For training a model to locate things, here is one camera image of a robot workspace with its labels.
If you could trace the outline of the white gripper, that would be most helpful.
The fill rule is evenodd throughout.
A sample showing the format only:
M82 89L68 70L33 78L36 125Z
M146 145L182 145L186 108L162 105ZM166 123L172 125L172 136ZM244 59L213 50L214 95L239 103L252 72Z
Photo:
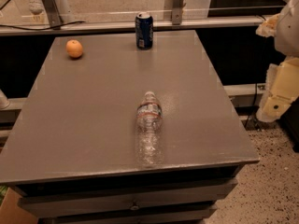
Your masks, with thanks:
M262 37L276 36L279 14L266 19L256 29ZM273 122L279 119L299 97L299 58L270 64L266 72L265 90L256 112L257 120Z

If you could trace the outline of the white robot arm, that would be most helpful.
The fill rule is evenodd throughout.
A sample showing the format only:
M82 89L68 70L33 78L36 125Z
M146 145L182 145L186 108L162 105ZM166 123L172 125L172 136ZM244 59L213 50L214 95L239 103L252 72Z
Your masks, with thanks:
M273 122L299 97L299 0L290 0L278 14L260 24L256 34L273 36L275 50L286 56L280 65L269 65L256 113L259 121Z

